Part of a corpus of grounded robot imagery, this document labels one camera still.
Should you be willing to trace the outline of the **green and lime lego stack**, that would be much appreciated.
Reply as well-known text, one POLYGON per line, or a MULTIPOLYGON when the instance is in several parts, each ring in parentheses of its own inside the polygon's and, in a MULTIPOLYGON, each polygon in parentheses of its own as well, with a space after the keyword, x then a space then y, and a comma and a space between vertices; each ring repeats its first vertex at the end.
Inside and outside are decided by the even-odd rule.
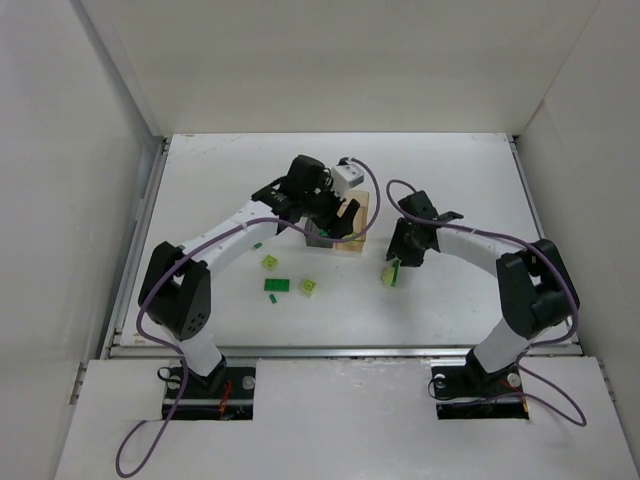
POLYGON ((391 286, 395 287, 397 284, 397 278, 398 278, 398 273, 399 273, 399 268, 400 268, 400 261, 399 260, 395 260, 393 265, 393 273, 392 273, 392 278, 391 278, 391 286))

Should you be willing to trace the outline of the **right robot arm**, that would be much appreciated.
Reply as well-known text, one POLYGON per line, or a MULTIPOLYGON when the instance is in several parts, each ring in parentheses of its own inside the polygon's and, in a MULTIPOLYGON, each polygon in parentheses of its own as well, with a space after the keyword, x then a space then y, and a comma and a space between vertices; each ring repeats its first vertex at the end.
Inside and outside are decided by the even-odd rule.
POLYGON ((429 251, 464 260, 497 280, 501 317, 473 347, 461 366, 435 367, 438 400, 491 397, 513 391, 508 378, 546 330, 573 316, 579 297, 556 245, 547 239, 527 243, 476 229, 461 214, 439 213, 425 191, 394 205, 401 217, 386 258, 417 268, 429 251))

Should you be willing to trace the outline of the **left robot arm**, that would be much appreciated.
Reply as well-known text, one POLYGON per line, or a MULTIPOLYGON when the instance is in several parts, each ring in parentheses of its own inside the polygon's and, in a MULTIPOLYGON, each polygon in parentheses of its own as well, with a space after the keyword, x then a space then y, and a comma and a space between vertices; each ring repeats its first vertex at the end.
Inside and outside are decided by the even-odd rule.
POLYGON ((342 239, 353 232, 360 207, 349 190, 364 171, 342 159, 332 168, 299 155, 288 172, 262 187, 228 220, 199 238, 174 246, 163 242, 152 252, 138 297, 140 308, 161 326, 184 357, 191 378, 209 393, 223 382, 226 359, 207 322, 212 281, 226 267, 306 217, 319 234, 342 239))

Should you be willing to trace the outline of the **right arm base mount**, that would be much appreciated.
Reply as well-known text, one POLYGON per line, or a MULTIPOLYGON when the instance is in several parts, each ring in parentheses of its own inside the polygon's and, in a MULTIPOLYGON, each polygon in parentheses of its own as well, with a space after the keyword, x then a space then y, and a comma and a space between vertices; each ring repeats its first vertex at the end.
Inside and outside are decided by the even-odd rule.
POLYGON ((439 420, 528 420, 522 379, 515 365, 485 374, 468 365, 433 365, 429 393, 439 420))

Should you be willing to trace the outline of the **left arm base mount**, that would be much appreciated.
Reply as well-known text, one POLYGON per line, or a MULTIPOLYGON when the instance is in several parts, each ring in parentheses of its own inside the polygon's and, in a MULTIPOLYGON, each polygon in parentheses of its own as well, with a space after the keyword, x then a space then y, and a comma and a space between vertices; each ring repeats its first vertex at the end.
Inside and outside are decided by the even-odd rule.
POLYGON ((209 388, 190 373, 173 420, 248 421, 253 419, 256 386, 254 366, 227 366, 209 388))

